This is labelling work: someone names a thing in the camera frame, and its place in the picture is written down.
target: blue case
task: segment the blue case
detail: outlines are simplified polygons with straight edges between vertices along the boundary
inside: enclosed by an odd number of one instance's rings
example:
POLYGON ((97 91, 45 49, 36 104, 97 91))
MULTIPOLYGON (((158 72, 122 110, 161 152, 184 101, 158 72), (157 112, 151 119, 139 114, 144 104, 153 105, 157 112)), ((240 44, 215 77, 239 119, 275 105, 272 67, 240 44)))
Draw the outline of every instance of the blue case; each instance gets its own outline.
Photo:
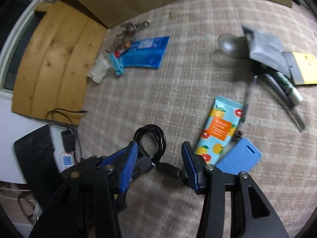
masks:
POLYGON ((237 175, 241 171, 249 172, 261 157, 261 152, 242 138, 216 166, 224 173, 237 175))

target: blue plastic piece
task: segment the blue plastic piece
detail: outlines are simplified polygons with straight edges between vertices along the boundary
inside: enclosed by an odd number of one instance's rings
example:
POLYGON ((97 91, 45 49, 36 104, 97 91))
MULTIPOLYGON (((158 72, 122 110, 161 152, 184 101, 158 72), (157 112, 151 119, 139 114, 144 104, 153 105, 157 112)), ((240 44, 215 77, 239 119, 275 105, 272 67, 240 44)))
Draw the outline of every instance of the blue plastic piece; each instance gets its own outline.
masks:
POLYGON ((216 166, 224 173, 237 175, 241 171, 249 172, 261 157, 261 152, 248 139, 242 138, 216 166))
POLYGON ((122 58, 116 58, 114 54, 109 54, 109 59, 112 62, 112 66, 115 68, 117 75, 123 75, 123 65, 122 65, 122 58))
POLYGON ((120 192, 124 193, 130 186, 132 173, 134 170, 135 162, 137 160, 138 147, 137 143, 133 142, 132 147, 129 151, 129 155, 121 172, 121 183, 119 186, 120 192))
POLYGON ((198 182, 198 171, 185 143, 182 144, 182 158, 188 175, 190 186, 196 192, 200 188, 198 182))
POLYGON ((106 157, 106 158, 101 162, 100 167, 104 167, 104 166, 106 166, 106 165, 112 165, 113 162, 114 162, 114 160, 115 160, 115 158, 116 158, 117 156, 119 156, 119 155, 122 155, 122 154, 126 151, 126 148, 127 148, 127 147, 125 147, 125 148, 123 148, 123 149, 120 149, 120 150, 117 151, 116 153, 114 153, 114 154, 112 154, 112 155, 106 157))

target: power adapter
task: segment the power adapter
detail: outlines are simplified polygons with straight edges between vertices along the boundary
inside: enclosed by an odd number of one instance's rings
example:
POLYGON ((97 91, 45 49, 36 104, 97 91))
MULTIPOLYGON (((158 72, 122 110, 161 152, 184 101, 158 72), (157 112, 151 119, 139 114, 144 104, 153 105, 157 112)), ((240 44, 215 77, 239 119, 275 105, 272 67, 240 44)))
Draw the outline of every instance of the power adapter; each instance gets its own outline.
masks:
POLYGON ((61 137, 65 152, 69 153, 75 151, 75 134, 70 130, 66 130, 61 132, 61 137))

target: wire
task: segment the wire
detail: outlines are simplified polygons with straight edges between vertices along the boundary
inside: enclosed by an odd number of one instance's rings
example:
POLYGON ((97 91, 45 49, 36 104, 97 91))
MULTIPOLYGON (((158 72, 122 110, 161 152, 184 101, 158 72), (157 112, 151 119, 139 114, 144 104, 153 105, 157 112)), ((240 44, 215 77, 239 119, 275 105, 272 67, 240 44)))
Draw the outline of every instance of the wire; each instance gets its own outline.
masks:
POLYGON ((244 98, 244 106, 242 109, 242 116, 240 118, 240 121, 238 123, 238 127, 237 130, 235 132, 235 137, 237 137, 238 139, 242 138, 243 132, 244 132, 244 128, 246 126, 246 116, 248 113, 248 108, 250 106, 250 102, 251 102, 251 98, 252 98, 252 91, 256 85, 256 81, 257 81, 257 73, 254 72, 253 76, 252 76, 252 80, 248 85, 247 88, 247 92, 244 98))
POLYGON ((151 158, 152 165, 158 170, 159 173, 167 174, 176 179, 181 176, 181 170, 179 168, 168 163, 160 162, 166 150, 166 137, 160 127, 155 124, 148 124, 144 127, 141 127, 135 132, 133 140, 137 143, 139 151, 151 158), (150 156, 142 146, 141 141, 143 135, 145 134, 152 134, 158 143, 158 149, 154 156, 150 156))
POLYGON ((152 163, 154 164, 154 166, 160 161, 161 157, 165 153, 165 150, 166 150, 165 134, 164 134, 163 130, 155 124, 148 124, 144 127, 137 129, 137 131, 134 134, 133 140, 137 143, 138 148, 141 152, 143 152, 145 155, 151 157, 152 163), (149 133, 155 137, 155 139, 158 143, 158 149, 157 149, 155 155, 152 157, 145 151, 145 149, 141 143, 143 135, 149 134, 149 133))
MULTIPOLYGON (((74 136, 75 136, 75 139, 78 141, 78 147, 79 147, 79 155, 80 155, 80 162, 82 161, 82 151, 81 151, 81 144, 80 144, 80 141, 79 141, 79 137, 78 137, 78 133, 77 133, 77 128, 75 127, 73 121, 64 113, 60 112, 60 111, 65 111, 65 112, 69 112, 69 113, 87 113, 87 111, 85 110, 80 110, 80 111, 71 111, 71 110, 67 110, 67 109, 64 109, 64 108, 55 108, 51 111, 48 111, 47 114, 45 115, 45 119, 49 122, 53 122, 55 123, 56 125, 60 126, 60 127, 65 127, 67 128, 69 131, 72 131, 74 136), (59 124, 55 119, 54 119, 54 114, 57 113, 57 114, 60 114, 62 116, 64 116, 66 119, 68 119, 71 123, 71 126, 66 123, 66 125, 62 125, 62 124, 59 124)), ((74 160, 75 160, 75 163, 78 163, 78 160, 76 158, 76 154, 74 152, 74 160)))
POLYGON ((310 10, 310 8, 308 8, 305 4, 302 4, 300 0, 293 0, 294 3, 298 4, 299 6, 303 6, 305 7, 307 10, 310 10))

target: carpet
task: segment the carpet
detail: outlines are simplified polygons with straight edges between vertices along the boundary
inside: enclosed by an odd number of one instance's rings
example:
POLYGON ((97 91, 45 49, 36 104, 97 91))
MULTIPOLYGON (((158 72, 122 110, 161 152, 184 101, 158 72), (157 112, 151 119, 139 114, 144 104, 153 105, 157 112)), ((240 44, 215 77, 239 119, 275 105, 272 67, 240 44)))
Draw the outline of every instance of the carpet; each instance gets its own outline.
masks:
MULTIPOLYGON (((110 155, 125 147, 134 132, 157 124, 167 149, 161 161, 182 167, 181 144, 195 144, 217 95, 243 103, 251 61, 229 58, 217 47, 221 33, 242 35, 241 24, 279 36, 285 51, 314 54, 317 22, 296 4, 265 0, 182 0, 141 14, 148 20, 138 39, 170 36, 160 69, 129 68, 116 78, 109 69, 100 85, 88 84, 79 125, 83 156, 110 155)), ((103 49, 120 32, 108 31, 103 49)), ((290 237, 317 205, 317 87, 300 86, 298 107, 306 123, 300 133, 270 89, 259 81, 248 112, 245 137, 263 158, 251 176, 277 211, 290 237)), ((230 233, 229 194, 224 237, 230 233)), ((119 216, 135 237, 196 237, 203 196, 180 181, 152 170, 131 183, 128 208, 119 216)))

